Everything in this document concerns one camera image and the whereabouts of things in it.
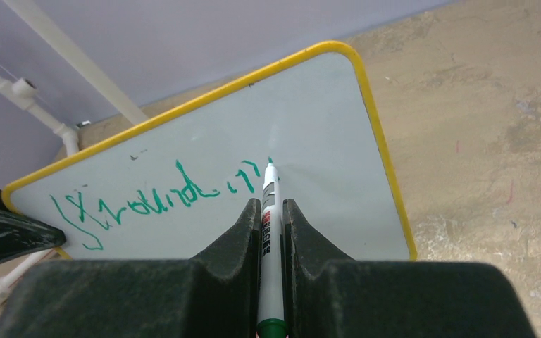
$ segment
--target whiteboard marker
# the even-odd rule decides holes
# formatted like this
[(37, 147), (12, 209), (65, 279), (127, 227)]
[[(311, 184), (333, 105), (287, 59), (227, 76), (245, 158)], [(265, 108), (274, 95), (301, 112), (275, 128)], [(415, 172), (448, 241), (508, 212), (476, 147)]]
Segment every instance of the whiteboard marker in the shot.
[(262, 245), (258, 325), (260, 338), (285, 338), (287, 324), (283, 310), (281, 259), (282, 200), (277, 168), (269, 163), (264, 172), (262, 192)]

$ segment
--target concrete floor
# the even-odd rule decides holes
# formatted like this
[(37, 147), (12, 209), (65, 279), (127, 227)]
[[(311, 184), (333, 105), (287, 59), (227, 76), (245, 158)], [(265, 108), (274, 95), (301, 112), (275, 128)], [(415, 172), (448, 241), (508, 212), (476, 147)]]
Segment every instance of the concrete floor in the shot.
[[(497, 266), (541, 337), (541, 1), (467, 1), (345, 41), (366, 64), (419, 258)], [(90, 125), (81, 146), (128, 127)]]

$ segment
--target marker cap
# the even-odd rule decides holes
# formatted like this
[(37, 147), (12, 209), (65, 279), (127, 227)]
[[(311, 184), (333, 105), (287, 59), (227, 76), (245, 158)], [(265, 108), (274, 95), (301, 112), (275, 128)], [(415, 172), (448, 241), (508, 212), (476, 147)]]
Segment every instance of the marker cap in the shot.
[(260, 338), (285, 338), (287, 336), (287, 324), (281, 319), (265, 319), (259, 322), (256, 328)]

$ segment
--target pipe fitting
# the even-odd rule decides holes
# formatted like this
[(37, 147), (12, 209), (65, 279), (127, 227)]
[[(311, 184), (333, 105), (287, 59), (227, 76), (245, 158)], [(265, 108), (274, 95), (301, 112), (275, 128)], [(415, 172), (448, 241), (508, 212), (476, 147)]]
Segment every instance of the pipe fitting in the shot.
[(31, 99), (38, 92), (38, 89), (36, 89), (36, 87), (34, 87), (30, 81), (23, 77), (15, 81), (15, 83), (11, 86), (11, 89), (14, 95), (22, 99)]
[(59, 127), (53, 129), (53, 132), (63, 141), (68, 157), (79, 151), (79, 146), (77, 144), (80, 141), (80, 138), (75, 130), (69, 128), (65, 123), (61, 123)]
[(32, 97), (21, 97), (13, 92), (13, 83), (9, 80), (3, 80), (0, 83), (0, 93), (23, 111), (27, 111), (34, 106), (34, 99)]

